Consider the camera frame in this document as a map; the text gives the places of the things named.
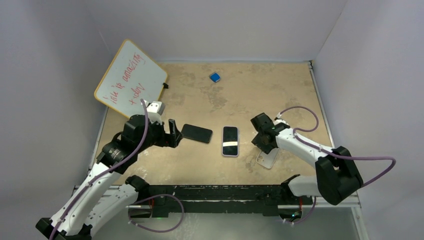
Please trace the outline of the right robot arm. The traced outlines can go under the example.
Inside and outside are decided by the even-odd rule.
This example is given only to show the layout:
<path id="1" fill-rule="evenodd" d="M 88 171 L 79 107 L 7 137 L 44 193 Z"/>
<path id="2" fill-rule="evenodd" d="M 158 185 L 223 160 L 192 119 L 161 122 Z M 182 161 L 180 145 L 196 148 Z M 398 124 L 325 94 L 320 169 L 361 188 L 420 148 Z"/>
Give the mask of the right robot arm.
<path id="1" fill-rule="evenodd" d="M 260 113 L 250 121 L 257 131 L 251 141 L 260 149 L 257 163 L 270 169 L 278 153 L 284 150 L 315 169 L 314 176 L 296 174 L 281 183 L 280 196 L 284 202 L 292 204 L 300 197 L 314 196 L 322 197 L 335 206 L 364 186 L 347 148 L 331 148 L 314 141 L 305 144 L 308 138 L 294 133 L 284 120 L 271 119 L 265 113 Z"/>

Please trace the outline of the white phone case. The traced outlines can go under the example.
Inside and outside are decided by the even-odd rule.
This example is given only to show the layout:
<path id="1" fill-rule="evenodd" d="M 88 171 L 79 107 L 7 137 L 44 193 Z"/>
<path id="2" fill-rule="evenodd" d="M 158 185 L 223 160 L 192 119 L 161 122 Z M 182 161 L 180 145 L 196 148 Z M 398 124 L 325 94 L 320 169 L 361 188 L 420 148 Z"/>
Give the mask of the white phone case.
<path id="1" fill-rule="evenodd" d="M 256 157 L 255 161 L 260 166 L 269 170 L 273 167 L 278 154 L 279 154 L 278 148 L 274 148 L 273 150 L 270 151 L 270 153 L 265 153 L 261 151 Z"/>

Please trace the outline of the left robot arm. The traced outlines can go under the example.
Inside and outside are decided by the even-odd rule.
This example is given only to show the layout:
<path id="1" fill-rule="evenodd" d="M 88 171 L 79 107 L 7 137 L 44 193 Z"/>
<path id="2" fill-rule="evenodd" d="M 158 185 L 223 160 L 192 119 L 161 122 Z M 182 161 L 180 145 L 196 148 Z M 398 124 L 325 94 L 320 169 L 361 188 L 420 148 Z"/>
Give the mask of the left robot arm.
<path id="1" fill-rule="evenodd" d="M 133 203 L 154 202 L 167 194 L 152 194 L 152 185 L 132 175 L 105 200 L 110 186 L 134 164 L 139 153 L 149 147 L 176 148 L 182 134 L 174 119 L 165 131 L 161 119 L 153 113 L 133 115 L 123 130 L 116 133 L 96 158 L 87 177 L 67 203 L 53 216 L 41 218 L 35 228 L 49 240 L 90 240 L 96 232 L 123 208 Z"/>

